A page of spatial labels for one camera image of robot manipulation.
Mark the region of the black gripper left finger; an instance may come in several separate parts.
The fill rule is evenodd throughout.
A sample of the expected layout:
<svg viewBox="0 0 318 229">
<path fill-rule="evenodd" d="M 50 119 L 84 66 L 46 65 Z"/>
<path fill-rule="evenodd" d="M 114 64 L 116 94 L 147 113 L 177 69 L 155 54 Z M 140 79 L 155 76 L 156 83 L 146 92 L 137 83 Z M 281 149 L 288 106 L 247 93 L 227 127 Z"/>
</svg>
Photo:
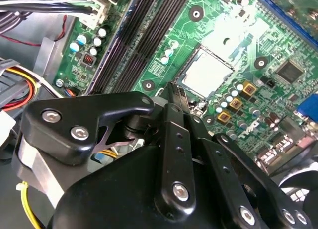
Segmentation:
<svg viewBox="0 0 318 229">
<path fill-rule="evenodd" d="M 40 187 L 56 209 L 76 182 L 144 147 L 161 150 L 155 205 L 165 216 L 196 207 L 189 131 L 177 86 L 163 98 L 140 92 L 40 100 L 23 112 L 16 152 L 22 179 Z"/>
</svg>

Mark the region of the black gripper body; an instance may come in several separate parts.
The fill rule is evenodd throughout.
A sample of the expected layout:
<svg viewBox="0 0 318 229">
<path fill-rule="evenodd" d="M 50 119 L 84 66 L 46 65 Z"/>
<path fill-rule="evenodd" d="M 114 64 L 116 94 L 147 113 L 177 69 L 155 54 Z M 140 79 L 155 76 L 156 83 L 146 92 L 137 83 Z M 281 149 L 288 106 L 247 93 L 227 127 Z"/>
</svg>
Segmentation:
<svg viewBox="0 0 318 229">
<path fill-rule="evenodd" d="M 48 224 L 51 229 L 238 229 L 239 216 L 220 205 L 204 167 L 193 164 L 196 208 L 170 221 L 155 206 L 161 150 L 135 150 L 73 184 Z"/>
</svg>

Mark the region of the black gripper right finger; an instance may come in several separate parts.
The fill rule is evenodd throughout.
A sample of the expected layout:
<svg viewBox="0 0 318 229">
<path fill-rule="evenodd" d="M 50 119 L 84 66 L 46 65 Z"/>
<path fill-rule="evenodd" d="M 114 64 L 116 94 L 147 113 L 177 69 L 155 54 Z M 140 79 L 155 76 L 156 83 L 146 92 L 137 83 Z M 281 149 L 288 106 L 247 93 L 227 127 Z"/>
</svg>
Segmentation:
<svg viewBox="0 0 318 229">
<path fill-rule="evenodd" d="M 190 113 L 185 90 L 176 88 L 194 155 L 203 161 L 226 229 L 309 229 L 303 210 L 223 133 L 211 136 Z"/>
</svg>

